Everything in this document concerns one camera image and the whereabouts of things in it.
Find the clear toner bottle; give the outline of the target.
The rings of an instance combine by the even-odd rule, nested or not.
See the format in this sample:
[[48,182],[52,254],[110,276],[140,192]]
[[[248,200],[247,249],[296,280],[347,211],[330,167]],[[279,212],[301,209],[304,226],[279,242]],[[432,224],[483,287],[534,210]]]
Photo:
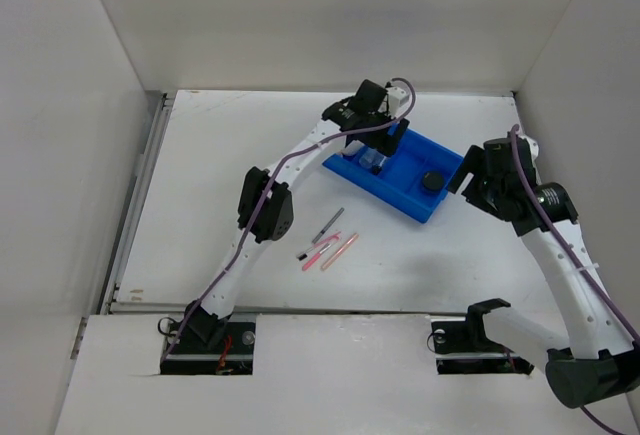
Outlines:
[[387,157],[377,150],[367,150],[359,159],[359,165],[364,169],[372,170],[374,167],[382,167]]

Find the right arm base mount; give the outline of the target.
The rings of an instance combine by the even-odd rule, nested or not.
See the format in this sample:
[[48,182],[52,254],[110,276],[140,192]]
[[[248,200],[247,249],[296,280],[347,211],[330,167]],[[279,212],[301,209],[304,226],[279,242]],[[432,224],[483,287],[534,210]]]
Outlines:
[[470,324],[464,318],[435,318],[427,348],[435,355],[439,375],[524,375],[534,366],[518,354],[494,342],[472,339]]

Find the blue compartment tray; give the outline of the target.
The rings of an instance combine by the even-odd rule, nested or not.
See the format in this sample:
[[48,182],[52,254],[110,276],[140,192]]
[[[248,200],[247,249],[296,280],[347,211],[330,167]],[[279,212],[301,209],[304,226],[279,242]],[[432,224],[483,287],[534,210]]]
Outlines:
[[[426,223],[444,200],[447,184],[463,160],[461,155],[411,129],[377,176],[359,165],[366,151],[362,148],[352,157],[333,155],[323,166],[420,223]],[[428,171],[444,175],[441,191],[423,189],[421,180]]]

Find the black round compact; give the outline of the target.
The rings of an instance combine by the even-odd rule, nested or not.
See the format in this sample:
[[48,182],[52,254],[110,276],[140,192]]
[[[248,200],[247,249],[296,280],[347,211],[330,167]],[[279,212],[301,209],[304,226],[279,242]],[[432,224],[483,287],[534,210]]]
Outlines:
[[426,191],[439,192],[445,186],[445,177],[438,171],[428,171],[423,175],[421,185]]

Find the checkered makeup pencil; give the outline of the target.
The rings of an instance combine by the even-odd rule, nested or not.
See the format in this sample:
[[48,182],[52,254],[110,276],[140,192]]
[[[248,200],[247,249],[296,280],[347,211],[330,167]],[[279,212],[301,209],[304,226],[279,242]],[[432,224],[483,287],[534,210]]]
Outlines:
[[332,227],[336,220],[344,213],[344,207],[340,207],[337,212],[324,224],[320,231],[312,239],[312,243],[315,244],[321,240],[324,234]]

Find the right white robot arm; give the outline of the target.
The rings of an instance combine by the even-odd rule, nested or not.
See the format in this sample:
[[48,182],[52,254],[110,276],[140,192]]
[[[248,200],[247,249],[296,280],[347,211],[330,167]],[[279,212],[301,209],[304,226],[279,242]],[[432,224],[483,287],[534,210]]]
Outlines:
[[468,307],[463,342],[482,352],[515,352],[545,375],[561,404],[582,408],[638,388],[639,334],[606,292],[568,192],[539,183],[537,155],[536,142],[516,133],[473,145],[447,189],[512,225],[544,275],[566,332],[494,298]]

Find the peach makeup stick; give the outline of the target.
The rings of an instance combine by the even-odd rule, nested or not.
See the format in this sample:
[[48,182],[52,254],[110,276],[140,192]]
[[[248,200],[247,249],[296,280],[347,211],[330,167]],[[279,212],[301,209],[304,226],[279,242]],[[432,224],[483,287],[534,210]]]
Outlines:
[[359,239],[359,234],[352,234],[322,265],[321,271],[328,270],[335,261],[341,257]]

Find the pink makeup pen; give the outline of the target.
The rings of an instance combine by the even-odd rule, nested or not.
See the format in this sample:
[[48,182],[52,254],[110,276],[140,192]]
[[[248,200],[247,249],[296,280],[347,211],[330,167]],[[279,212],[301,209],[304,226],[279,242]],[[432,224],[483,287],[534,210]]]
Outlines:
[[313,256],[311,256],[302,266],[303,271],[309,270],[323,255],[334,245],[334,242],[324,244]]

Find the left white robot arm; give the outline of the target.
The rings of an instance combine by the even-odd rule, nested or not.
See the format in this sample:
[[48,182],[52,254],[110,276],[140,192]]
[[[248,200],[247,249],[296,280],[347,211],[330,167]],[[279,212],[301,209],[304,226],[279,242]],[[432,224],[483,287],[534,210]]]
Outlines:
[[356,93],[327,107],[313,129],[280,161],[246,173],[237,228],[229,252],[202,295],[186,308],[178,328],[201,351],[223,342],[244,279],[264,251],[289,231],[293,195],[325,160],[352,145],[384,156],[397,150],[416,103],[411,83],[394,77],[381,86],[364,80]]

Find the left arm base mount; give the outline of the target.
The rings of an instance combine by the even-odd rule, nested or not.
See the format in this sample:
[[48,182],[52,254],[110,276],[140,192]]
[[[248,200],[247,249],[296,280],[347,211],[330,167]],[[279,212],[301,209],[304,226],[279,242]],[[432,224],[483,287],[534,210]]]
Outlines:
[[171,353],[161,359],[161,375],[249,376],[256,343],[255,314],[232,315],[223,338],[212,348],[185,328]]

